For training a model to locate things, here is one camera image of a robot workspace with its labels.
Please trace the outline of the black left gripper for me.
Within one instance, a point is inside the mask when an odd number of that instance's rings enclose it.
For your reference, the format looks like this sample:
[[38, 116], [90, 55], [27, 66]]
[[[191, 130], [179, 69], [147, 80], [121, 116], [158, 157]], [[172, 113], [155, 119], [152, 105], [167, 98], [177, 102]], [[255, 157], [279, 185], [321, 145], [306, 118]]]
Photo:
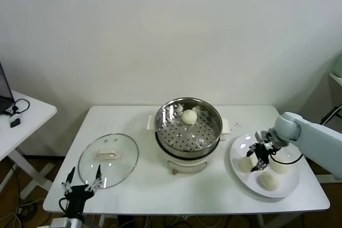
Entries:
[[98, 166], [95, 180], [88, 186], [78, 185], [71, 187], [74, 173], [75, 167], [71, 169], [66, 180], [62, 182], [65, 198], [68, 201], [65, 211], [66, 217], [81, 217], [86, 201], [92, 198], [103, 185], [100, 165]]

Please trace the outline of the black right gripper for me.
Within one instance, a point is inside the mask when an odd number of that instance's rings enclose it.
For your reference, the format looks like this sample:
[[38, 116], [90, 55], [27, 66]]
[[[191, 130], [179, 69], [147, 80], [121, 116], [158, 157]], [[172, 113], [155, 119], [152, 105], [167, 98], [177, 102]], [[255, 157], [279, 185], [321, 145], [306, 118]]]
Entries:
[[251, 172], [264, 170], [269, 164], [270, 156], [275, 155], [278, 149], [269, 140], [257, 140], [257, 143], [251, 145], [246, 153], [250, 157], [253, 153], [256, 154], [258, 162], [251, 169]]

